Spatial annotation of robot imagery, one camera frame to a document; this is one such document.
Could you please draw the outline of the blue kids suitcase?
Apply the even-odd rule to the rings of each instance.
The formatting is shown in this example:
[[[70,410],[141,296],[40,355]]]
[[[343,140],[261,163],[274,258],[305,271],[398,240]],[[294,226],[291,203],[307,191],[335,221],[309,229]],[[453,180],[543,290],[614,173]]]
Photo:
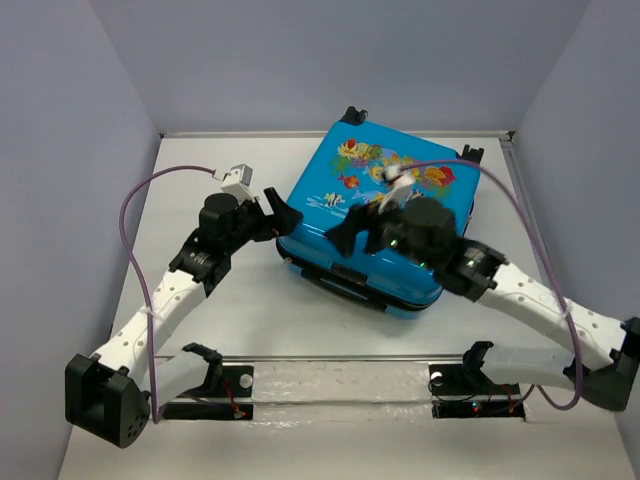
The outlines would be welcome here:
[[[305,280],[378,311],[420,312],[439,298],[433,274],[400,254],[396,222],[402,202],[385,203],[386,168],[412,177],[408,200],[427,197],[453,212],[464,234],[474,208],[484,151],[460,151],[368,121],[346,109],[327,132],[287,203],[303,218],[276,242],[280,256]]]

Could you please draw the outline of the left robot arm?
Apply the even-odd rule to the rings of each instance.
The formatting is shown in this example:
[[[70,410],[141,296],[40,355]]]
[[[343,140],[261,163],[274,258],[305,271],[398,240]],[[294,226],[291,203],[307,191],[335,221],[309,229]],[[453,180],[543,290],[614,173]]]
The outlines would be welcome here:
[[[264,191],[273,212],[255,199],[230,193],[207,197],[198,226],[169,263],[159,285],[144,290],[144,304],[89,356],[65,368],[66,420],[119,448],[130,446],[159,410],[182,396],[209,395],[223,377],[223,357],[191,342],[173,358],[155,355],[180,323],[209,298],[231,269],[231,258],[249,242],[291,234],[303,215],[273,188]]]

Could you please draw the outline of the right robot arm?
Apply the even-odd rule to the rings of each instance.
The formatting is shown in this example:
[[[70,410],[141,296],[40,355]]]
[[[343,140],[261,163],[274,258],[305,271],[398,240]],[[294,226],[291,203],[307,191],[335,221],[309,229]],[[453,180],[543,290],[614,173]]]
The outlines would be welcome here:
[[[381,210],[357,204],[325,236],[345,258],[367,232],[365,252],[390,249],[432,271],[444,290],[501,312],[555,343],[514,349],[475,342],[462,357],[460,379],[470,391],[529,383],[572,390],[612,412],[626,409],[639,371],[639,320],[597,314],[526,275],[504,254],[460,235],[454,213],[419,197]]]

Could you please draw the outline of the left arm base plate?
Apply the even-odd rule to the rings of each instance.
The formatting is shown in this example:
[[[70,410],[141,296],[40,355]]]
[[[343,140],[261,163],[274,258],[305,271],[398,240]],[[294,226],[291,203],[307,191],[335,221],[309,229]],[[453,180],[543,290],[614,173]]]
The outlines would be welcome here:
[[[249,421],[253,419],[254,367],[225,365],[214,387],[200,393],[189,391],[160,410],[163,420]]]

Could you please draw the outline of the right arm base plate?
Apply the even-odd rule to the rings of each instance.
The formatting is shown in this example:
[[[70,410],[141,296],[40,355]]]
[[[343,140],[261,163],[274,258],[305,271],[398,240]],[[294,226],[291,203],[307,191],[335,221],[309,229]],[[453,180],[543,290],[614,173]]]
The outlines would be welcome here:
[[[498,385],[461,364],[437,364],[427,384],[434,419],[484,419],[526,417],[518,384]]]

